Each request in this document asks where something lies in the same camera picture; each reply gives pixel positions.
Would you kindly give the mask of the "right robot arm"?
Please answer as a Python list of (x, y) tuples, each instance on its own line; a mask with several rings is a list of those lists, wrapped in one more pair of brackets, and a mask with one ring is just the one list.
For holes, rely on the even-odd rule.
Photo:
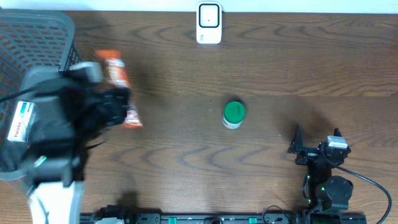
[(332, 174), (332, 169), (342, 165), (351, 152), (338, 129), (317, 147), (306, 147), (301, 129), (297, 128), (287, 152), (297, 156), (297, 165), (307, 167), (303, 194), (313, 213), (342, 213), (348, 209), (353, 184)]

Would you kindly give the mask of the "green-capped white bottle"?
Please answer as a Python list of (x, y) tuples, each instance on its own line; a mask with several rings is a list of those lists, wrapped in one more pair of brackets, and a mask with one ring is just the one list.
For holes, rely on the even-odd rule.
[(237, 129), (242, 124), (246, 116), (246, 109), (239, 101), (230, 101), (226, 104), (223, 111), (223, 124), (228, 129)]

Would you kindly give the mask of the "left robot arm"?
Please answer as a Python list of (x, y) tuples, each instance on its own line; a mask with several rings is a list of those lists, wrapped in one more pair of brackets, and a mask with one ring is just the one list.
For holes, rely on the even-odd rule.
[(2, 145), (2, 180), (21, 180), (34, 223), (78, 223), (90, 141), (121, 124), (130, 90), (98, 91), (84, 69), (30, 70), (15, 94), (13, 140)]

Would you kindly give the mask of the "orange Top chocolate bar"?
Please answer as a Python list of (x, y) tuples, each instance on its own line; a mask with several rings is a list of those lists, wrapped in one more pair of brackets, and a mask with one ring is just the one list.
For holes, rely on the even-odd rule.
[[(109, 83), (117, 88), (128, 88), (132, 92), (132, 86), (127, 76), (125, 63), (121, 60), (120, 51), (110, 49), (96, 50), (95, 55), (104, 62), (109, 74)], [(144, 127), (133, 98), (129, 99), (123, 126), (125, 128)]]

